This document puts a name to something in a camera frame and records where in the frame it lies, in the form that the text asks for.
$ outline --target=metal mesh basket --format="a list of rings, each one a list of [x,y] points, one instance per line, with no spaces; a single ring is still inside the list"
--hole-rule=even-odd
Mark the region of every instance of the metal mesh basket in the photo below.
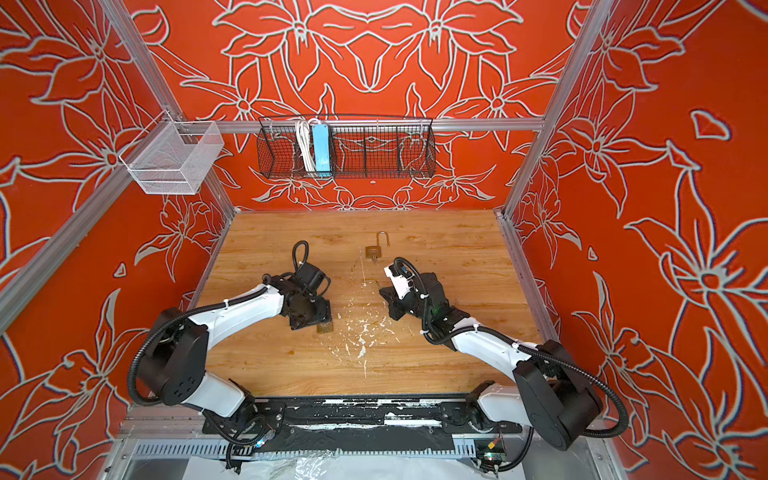
[[[148,140],[125,165],[147,194],[196,194],[224,146],[215,122],[196,144],[185,143],[173,122],[158,125]]]
[[[307,172],[296,139],[296,120],[260,118],[259,172],[267,178],[407,178],[435,174],[435,135],[428,118],[334,115],[329,127],[330,172]],[[310,141],[314,157],[314,146]]]

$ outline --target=white cable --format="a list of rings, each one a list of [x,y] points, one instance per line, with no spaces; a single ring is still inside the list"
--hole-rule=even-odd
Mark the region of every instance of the white cable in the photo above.
[[[304,170],[315,171],[315,160],[310,151],[310,123],[306,120],[296,121],[296,141],[299,142],[301,158],[304,160]]]

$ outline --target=wooden tabletop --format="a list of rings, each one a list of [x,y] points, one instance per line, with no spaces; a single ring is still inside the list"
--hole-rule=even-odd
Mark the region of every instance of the wooden tabletop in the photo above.
[[[382,238],[382,259],[365,247]],[[310,243],[309,262],[333,280],[326,298],[332,333],[292,331],[286,317],[255,323],[216,345],[207,368],[259,396],[468,392],[492,379],[510,384],[475,357],[433,346],[421,323],[395,322],[379,295],[390,286],[384,267],[405,257],[435,272],[445,295],[481,323],[541,342],[498,228],[487,210],[238,214],[199,305],[220,302],[261,283],[265,273],[292,271],[291,248]]]

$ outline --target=orange wallpaper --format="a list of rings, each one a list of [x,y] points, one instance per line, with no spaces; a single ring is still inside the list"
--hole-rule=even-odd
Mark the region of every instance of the orange wallpaper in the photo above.
[[[0,289],[160,111],[97,5],[0,5]]]
[[[185,310],[224,218],[200,195],[123,193],[2,334],[0,478],[96,478],[147,327]]]
[[[767,41],[764,3],[617,2],[514,214],[631,478],[768,475]]]
[[[543,115],[585,0],[184,2],[127,0],[190,119],[313,112],[432,118]],[[268,209],[493,208],[531,132],[438,136],[427,180],[267,180],[253,136],[217,173],[235,205]]]
[[[90,0],[0,5],[0,288],[159,112]],[[0,478],[96,478],[146,327],[189,301],[224,219],[131,185],[0,336]]]

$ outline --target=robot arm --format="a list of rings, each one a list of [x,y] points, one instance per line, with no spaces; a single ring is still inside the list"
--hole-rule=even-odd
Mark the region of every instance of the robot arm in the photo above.
[[[195,406],[222,418],[249,410],[248,391],[205,370],[208,350],[233,333],[263,319],[277,315],[290,319],[290,328],[330,323],[330,304],[318,288],[330,279],[316,266],[296,262],[296,272],[265,275],[263,283],[233,299],[182,313],[179,309],[162,312],[142,346],[137,359],[137,375],[131,369],[128,390],[140,405],[162,402],[165,405]],[[150,402],[135,391],[136,376],[156,393]]]
[[[468,397],[479,410],[472,418],[529,425],[560,450],[579,435],[616,436],[627,428],[621,399],[600,379],[574,365],[560,343],[549,340],[536,345],[483,326],[450,305],[434,273],[419,273],[408,260],[397,258],[384,271],[392,286],[379,293],[389,304],[390,317],[399,320],[411,313],[422,321],[421,333],[430,343],[475,356],[517,383],[515,388],[486,382],[476,389]],[[588,430],[603,409],[591,384],[617,404],[620,419],[612,429]]]

